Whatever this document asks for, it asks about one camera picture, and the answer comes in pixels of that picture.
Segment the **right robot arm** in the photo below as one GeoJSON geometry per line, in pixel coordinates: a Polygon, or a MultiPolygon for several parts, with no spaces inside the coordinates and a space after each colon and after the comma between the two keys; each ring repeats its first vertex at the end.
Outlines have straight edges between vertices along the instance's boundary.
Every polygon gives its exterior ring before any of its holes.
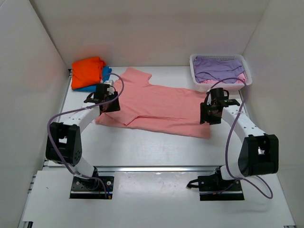
{"type": "Polygon", "coordinates": [[[229,92],[223,88],[209,90],[200,104],[201,124],[215,125],[225,121],[230,126],[228,137],[235,133],[242,142],[232,162],[228,160],[229,142],[226,143],[225,165],[220,167],[220,174],[213,178],[213,186],[218,190],[228,187],[230,180],[278,172],[278,138],[258,128],[242,109],[243,104],[230,99],[229,92]]]}

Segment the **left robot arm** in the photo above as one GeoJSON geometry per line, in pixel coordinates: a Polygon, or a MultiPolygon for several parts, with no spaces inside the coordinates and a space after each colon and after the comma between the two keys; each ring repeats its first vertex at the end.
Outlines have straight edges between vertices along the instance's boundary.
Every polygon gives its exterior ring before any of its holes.
{"type": "Polygon", "coordinates": [[[118,95],[113,80],[97,84],[80,111],[71,111],[71,117],[49,126],[46,158],[69,168],[73,175],[83,179],[88,189],[99,185],[99,177],[96,168],[82,156],[81,133],[100,114],[120,110],[118,95]]]}

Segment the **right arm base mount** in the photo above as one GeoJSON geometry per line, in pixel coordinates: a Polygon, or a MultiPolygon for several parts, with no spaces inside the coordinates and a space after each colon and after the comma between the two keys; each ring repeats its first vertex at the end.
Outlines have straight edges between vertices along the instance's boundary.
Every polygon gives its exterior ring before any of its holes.
{"type": "Polygon", "coordinates": [[[224,180],[219,170],[214,174],[200,175],[186,185],[198,189],[200,201],[243,201],[242,186],[238,180],[224,180]]]}

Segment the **salmon pink t-shirt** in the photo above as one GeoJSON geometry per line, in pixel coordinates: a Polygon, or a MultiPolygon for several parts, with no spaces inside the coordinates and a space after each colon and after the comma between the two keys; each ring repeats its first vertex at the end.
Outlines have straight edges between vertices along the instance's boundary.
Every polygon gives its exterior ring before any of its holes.
{"type": "Polygon", "coordinates": [[[122,91],[120,111],[102,113],[96,124],[181,136],[210,138],[210,126],[200,124],[205,94],[186,88],[149,83],[151,74],[127,68],[114,87],[122,91]]]}

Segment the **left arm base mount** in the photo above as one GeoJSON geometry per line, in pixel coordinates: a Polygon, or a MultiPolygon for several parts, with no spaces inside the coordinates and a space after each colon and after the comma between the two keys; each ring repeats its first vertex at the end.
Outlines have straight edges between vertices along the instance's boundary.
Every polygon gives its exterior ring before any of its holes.
{"type": "Polygon", "coordinates": [[[97,173],[98,180],[83,179],[77,176],[73,177],[70,189],[70,199],[82,200],[111,200],[114,190],[114,172],[97,173]]]}

